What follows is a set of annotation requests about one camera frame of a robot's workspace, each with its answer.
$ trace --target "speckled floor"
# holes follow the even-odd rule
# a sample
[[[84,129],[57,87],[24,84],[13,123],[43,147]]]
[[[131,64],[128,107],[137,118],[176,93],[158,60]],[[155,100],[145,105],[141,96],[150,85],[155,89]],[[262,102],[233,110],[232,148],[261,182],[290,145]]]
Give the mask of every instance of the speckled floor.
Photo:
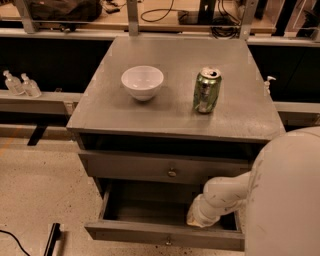
[[[84,229],[102,203],[63,129],[47,130],[27,146],[33,127],[0,126],[0,229],[12,232],[32,256],[43,255],[51,225],[61,223],[56,256],[194,255],[243,256],[243,252],[94,241]],[[24,255],[0,233],[0,256]]]

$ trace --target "aluminum can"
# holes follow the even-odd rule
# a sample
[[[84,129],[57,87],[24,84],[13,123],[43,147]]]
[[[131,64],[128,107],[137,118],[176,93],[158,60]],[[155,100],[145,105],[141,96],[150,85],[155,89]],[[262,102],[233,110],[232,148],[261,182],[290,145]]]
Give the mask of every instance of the aluminum can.
[[[221,85],[221,73],[211,67],[202,68],[194,88],[193,107],[200,113],[210,113],[217,104]]]

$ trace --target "drawer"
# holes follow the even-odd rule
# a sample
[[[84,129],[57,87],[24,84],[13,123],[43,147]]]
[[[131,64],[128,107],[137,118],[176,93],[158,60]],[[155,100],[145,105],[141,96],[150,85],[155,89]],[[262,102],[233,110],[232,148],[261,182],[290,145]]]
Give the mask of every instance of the drawer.
[[[97,178],[201,184],[210,177],[233,177],[250,170],[248,160],[83,150],[79,157]]]
[[[199,185],[113,180],[99,220],[85,228],[96,240],[225,250],[244,250],[238,213],[210,228],[191,227],[186,215]]]

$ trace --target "countertop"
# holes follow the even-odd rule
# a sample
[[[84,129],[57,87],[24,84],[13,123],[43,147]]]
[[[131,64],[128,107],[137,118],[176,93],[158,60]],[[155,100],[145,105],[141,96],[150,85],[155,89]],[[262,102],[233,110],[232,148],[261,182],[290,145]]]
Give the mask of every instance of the countertop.
[[[121,75],[150,65],[164,74],[159,94],[139,102]],[[214,112],[192,108],[195,79],[204,66],[218,68],[222,84]],[[285,132],[245,41],[116,38],[73,113],[74,132],[267,142]]]

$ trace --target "white bowl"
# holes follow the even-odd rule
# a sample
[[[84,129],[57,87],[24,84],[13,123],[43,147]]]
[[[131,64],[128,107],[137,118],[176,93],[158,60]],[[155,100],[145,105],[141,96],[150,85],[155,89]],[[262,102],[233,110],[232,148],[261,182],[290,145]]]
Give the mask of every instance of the white bowl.
[[[125,71],[121,76],[121,82],[133,98],[146,101],[160,90],[163,74],[155,67],[137,66]]]

